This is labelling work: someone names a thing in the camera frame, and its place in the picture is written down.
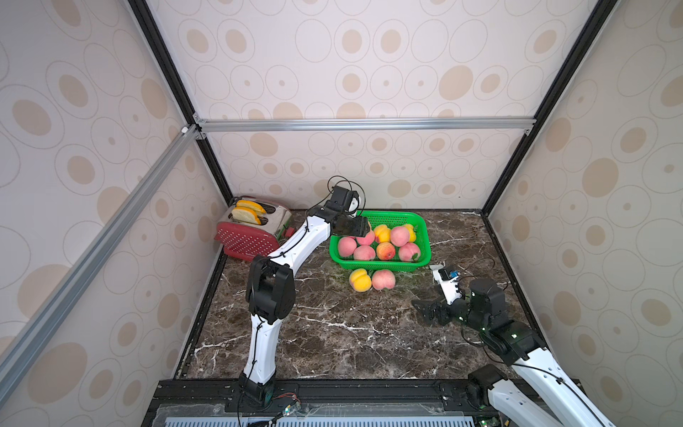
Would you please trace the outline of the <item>yellow peach front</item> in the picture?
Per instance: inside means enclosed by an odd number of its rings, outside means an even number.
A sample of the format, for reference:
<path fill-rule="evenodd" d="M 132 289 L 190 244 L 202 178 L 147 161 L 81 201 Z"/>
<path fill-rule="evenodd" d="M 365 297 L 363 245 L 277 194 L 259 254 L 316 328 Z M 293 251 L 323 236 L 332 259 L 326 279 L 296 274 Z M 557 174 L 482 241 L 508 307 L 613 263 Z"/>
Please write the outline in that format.
<path fill-rule="evenodd" d="M 408 241 L 409 242 L 415 242 L 416 241 L 416 233 L 414 230 L 414 226 L 412 224 L 405 224 L 404 228 L 407 230 L 408 233 Z"/>

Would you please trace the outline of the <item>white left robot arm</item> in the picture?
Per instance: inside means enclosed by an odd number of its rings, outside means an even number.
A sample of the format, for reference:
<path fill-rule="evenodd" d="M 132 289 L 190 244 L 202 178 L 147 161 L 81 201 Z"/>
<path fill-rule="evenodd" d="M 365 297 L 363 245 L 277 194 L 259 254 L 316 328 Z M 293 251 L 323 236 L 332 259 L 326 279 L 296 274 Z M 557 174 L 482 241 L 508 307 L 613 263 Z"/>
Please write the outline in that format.
<path fill-rule="evenodd" d="M 282 247 L 252 260 L 245 292 L 252 334 L 238 383 L 242 393 L 260 407 L 268 406 L 274 397 L 279 333 L 295 305 L 298 270 L 330 237 L 366 236 L 371 227 L 361 215 L 365 207 L 362 187 L 353 181 L 339 181 L 307 211 L 302 226 Z"/>

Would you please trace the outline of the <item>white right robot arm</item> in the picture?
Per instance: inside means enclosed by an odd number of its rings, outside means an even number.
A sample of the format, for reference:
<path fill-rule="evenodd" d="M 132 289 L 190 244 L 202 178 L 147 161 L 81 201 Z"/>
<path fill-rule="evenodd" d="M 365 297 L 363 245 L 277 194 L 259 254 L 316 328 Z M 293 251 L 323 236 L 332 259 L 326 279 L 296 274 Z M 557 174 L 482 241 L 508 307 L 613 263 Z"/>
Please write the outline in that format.
<path fill-rule="evenodd" d="M 480 347 L 498 357 L 468 375 L 466 395 L 477 409 L 492 407 L 519 426 L 612 426 L 613 423 L 560 367 L 545 341 L 508 314 L 505 292 L 492 279 L 460 288 L 456 270 L 432 272 L 443 294 L 412 301 L 428 324 L 453 322 L 475 331 Z"/>

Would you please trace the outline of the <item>yellow red peach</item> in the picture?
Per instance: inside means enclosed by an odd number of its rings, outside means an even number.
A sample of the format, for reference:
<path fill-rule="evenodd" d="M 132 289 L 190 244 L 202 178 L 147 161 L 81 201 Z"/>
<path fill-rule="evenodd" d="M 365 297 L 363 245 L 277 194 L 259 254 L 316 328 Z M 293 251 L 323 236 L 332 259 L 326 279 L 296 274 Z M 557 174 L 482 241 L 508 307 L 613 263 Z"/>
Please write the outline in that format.
<path fill-rule="evenodd" d="M 391 229 L 385 225 L 380 224 L 374 228 L 375 242 L 378 244 L 387 243 L 391 241 Z"/>

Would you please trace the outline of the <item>pink peach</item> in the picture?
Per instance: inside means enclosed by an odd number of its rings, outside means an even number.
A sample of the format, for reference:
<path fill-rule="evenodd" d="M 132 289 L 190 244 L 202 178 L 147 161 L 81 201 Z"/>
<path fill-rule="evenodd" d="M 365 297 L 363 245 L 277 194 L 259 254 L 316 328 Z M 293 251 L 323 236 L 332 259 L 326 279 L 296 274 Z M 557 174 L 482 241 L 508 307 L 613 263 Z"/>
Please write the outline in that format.
<path fill-rule="evenodd" d="M 421 255 L 421 249 L 414 242 L 407 242 L 398 249 L 398 257 L 403 263 L 417 262 Z"/>
<path fill-rule="evenodd" d="M 360 246 L 371 246 L 373 243 L 375 243 L 375 233 L 373 231 L 369 231 L 366 236 L 357 237 L 356 240 Z"/>
<path fill-rule="evenodd" d="M 359 246 L 353 252 L 353 259 L 355 261 L 373 261 L 375 257 L 375 249 L 373 249 L 371 246 Z"/>
<path fill-rule="evenodd" d="M 396 277 L 390 270 L 377 270 L 372 276 L 372 287 L 375 290 L 393 289 Z"/>
<path fill-rule="evenodd" d="M 341 258 L 352 257 L 355 250 L 357 249 L 357 240 L 352 237 L 340 238 L 337 245 L 337 251 Z"/>
<path fill-rule="evenodd" d="M 404 226 L 398 226 L 391 230 L 391 244 L 395 247 L 403 247 L 408 241 L 408 233 Z"/>

